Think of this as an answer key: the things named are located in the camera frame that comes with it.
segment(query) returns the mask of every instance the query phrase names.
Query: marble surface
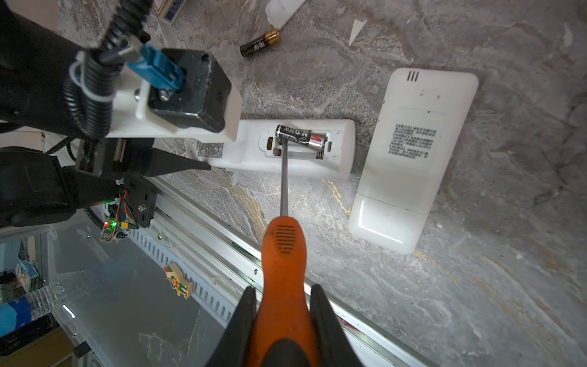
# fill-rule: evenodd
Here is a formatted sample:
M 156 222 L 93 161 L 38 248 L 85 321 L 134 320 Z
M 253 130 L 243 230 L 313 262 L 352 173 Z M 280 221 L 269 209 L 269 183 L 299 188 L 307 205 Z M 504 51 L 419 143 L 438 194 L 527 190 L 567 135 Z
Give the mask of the marble surface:
M 95 45 L 115 1 L 59 0 L 59 32 Z M 307 275 L 443 366 L 587 365 L 587 7 L 561 0 L 308 0 L 282 42 L 244 59 L 269 29 L 267 0 L 188 0 L 157 42 L 210 50 L 240 90 L 243 118 L 356 122 L 348 182 L 291 178 Z M 348 47 L 353 21 L 367 20 Z M 410 256 L 346 223 L 390 74 L 475 73 L 480 87 Z M 182 140 L 158 142 L 178 154 Z M 165 176 L 259 241 L 279 177 Z

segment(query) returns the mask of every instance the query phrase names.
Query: orange screwdriver handle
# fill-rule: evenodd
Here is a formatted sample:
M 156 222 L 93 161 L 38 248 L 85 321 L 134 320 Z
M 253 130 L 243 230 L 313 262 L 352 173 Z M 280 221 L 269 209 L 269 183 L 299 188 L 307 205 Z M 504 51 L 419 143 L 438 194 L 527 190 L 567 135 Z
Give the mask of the orange screwdriver handle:
M 306 240 L 298 221 L 277 217 L 263 246 L 263 299 L 252 327 L 247 365 L 259 367 L 277 341 L 288 339 L 304 352 L 311 367 L 321 365 L 318 340 L 303 291 Z

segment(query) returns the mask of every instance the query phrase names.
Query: vent slot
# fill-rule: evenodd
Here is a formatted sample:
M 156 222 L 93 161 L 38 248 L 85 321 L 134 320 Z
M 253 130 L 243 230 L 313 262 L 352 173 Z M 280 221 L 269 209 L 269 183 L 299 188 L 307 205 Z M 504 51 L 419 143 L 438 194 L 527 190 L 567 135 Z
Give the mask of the vent slot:
M 296 231 L 292 225 L 278 225 L 275 236 L 282 254 L 290 254 L 294 250 Z
M 419 75 L 420 75 L 420 72 L 410 70 L 407 74 L 407 81 L 408 82 L 417 82 Z

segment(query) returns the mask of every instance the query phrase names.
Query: small box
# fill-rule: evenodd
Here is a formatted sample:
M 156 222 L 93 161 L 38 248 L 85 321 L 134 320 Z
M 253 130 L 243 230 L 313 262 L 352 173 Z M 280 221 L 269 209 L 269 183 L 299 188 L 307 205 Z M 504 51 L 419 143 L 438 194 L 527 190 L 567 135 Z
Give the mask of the small box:
M 154 0 L 153 10 L 162 21 L 173 24 L 187 0 Z

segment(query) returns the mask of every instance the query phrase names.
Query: aa battery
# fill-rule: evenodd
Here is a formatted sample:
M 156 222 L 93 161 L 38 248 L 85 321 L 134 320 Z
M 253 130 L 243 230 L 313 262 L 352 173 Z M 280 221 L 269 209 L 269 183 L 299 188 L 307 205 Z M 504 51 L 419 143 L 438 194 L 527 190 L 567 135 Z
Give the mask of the aa battery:
M 283 125 L 277 125 L 275 136 L 316 150 L 323 150 L 326 144 L 326 136 L 324 135 L 313 134 L 308 130 L 294 129 Z
M 260 49 L 266 48 L 267 46 L 272 46 L 279 41 L 281 41 L 281 38 L 279 37 L 279 30 L 272 29 L 261 37 L 247 43 L 246 45 L 242 45 L 241 55 L 247 57 L 259 51 Z

